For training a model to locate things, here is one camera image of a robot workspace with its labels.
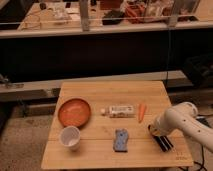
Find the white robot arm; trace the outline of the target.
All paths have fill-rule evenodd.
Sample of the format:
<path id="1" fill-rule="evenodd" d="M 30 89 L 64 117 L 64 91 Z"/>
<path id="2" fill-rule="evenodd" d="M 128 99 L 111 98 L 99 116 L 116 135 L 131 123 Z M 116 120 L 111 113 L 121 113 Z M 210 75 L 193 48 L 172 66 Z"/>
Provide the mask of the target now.
<path id="1" fill-rule="evenodd" d="M 180 130 L 213 153 L 213 128 L 196 120 L 197 107 L 191 102 L 182 102 L 171 106 L 158 115 L 148 126 L 153 136 L 167 136 L 174 130 Z"/>

